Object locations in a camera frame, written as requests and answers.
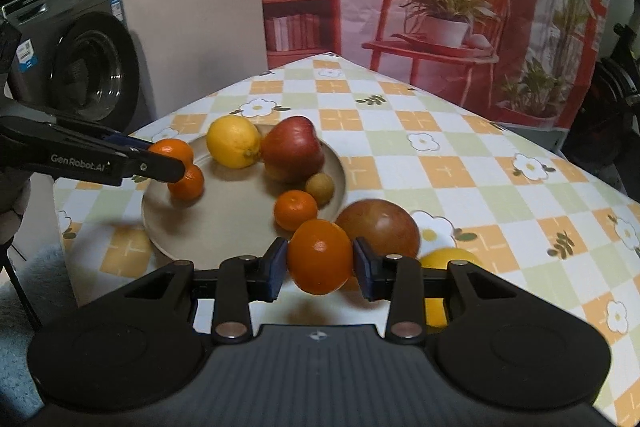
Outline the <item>black exercise bike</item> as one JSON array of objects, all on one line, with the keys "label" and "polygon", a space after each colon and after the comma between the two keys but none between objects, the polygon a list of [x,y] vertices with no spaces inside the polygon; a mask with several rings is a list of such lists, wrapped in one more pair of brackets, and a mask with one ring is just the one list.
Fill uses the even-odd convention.
[{"label": "black exercise bike", "polygon": [[639,180],[639,0],[630,1],[628,20],[607,23],[616,35],[611,52],[597,60],[591,86],[568,132],[562,152],[578,167],[625,192],[617,169],[627,165]]}]

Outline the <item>brown kiwi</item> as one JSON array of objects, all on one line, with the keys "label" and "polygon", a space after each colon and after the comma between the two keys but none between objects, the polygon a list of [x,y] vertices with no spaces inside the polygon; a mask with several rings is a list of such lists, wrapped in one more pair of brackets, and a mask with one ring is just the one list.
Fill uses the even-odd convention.
[{"label": "brown kiwi", "polygon": [[305,191],[316,201],[318,207],[322,208],[328,205],[333,198],[334,181],[328,174],[318,172],[307,180]]}]

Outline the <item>grey washing machine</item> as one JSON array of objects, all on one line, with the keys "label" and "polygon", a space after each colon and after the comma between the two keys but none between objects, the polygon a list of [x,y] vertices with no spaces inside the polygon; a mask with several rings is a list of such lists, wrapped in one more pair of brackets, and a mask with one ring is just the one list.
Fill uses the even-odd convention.
[{"label": "grey washing machine", "polygon": [[1,0],[20,32],[6,92],[27,105],[130,131],[145,115],[122,0]]}]

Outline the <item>checkered floral tablecloth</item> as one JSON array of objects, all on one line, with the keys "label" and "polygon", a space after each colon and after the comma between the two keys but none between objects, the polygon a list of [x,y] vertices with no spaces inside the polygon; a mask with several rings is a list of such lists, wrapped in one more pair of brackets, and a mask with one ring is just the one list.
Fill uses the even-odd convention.
[{"label": "checkered floral tablecloth", "polygon": [[412,214],[421,253],[459,247],[599,329],[612,367],[597,405],[639,420],[639,206],[480,116],[328,53],[221,89],[139,131],[191,141],[217,118],[314,123],[346,171],[347,202]]}]

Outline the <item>yellow lemon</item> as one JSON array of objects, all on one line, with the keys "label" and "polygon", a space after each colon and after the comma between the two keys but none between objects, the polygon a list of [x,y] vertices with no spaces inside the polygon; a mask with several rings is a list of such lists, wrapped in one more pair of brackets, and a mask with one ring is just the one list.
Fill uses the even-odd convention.
[{"label": "yellow lemon", "polygon": [[210,156],[219,165],[242,169],[258,161],[262,136],[248,119],[227,115],[210,124],[205,141]]}]

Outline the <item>small tangerine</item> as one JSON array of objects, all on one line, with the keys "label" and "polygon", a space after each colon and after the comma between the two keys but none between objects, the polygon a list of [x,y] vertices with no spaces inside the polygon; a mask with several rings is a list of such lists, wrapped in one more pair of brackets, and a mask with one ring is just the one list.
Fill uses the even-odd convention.
[{"label": "small tangerine", "polygon": [[198,199],[204,193],[205,179],[202,170],[197,165],[186,168],[181,180],[167,184],[170,195],[183,202]]},{"label": "small tangerine", "polygon": [[304,222],[317,218],[318,205],[307,192],[291,190],[277,198],[272,213],[281,229],[295,232]]},{"label": "small tangerine", "polygon": [[194,161],[194,153],[190,144],[175,138],[161,139],[149,147],[155,154],[179,159],[184,167],[189,168]]}]

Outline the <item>brown-red round fruit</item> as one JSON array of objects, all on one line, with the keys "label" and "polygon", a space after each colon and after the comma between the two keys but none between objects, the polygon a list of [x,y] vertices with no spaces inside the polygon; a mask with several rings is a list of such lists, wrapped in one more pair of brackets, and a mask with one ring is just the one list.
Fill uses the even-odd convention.
[{"label": "brown-red round fruit", "polygon": [[416,222],[404,208],[388,200],[357,200],[341,211],[335,223],[352,241],[358,237],[365,239],[379,256],[418,255],[421,237]]}]

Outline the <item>oval orange tangerine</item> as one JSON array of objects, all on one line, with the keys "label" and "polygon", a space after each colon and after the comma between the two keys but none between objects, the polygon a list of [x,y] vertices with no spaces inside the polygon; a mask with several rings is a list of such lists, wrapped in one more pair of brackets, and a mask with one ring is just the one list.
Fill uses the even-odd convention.
[{"label": "oval orange tangerine", "polygon": [[352,276],[352,240],[333,222],[304,222],[293,234],[286,254],[295,285],[311,295],[340,289]]}]

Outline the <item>beige round plate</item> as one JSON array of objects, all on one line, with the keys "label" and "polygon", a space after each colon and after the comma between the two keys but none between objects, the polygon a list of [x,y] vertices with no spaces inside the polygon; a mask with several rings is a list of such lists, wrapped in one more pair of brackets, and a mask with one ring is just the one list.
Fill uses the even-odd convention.
[{"label": "beige round plate", "polygon": [[143,225],[158,251],[190,260],[198,270],[216,269],[231,257],[260,257],[277,237],[292,236],[272,214],[277,198],[291,187],[270,179],[260,162],[236,170],[218,165],[203,135],[190,145],[204,174],[202,196],[181,202],[166,184],[152,181],[142,197]]}]

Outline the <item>red apple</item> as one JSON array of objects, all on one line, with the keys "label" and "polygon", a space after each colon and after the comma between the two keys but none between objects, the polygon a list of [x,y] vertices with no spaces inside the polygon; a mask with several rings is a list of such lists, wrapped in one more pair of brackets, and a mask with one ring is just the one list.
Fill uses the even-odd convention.
[{"label": "red apple", "polygon": [[305,182],[326,160],[314,124],[304,116],[276,124],[262,139],[260,157],[267,176],[281,183]]}]

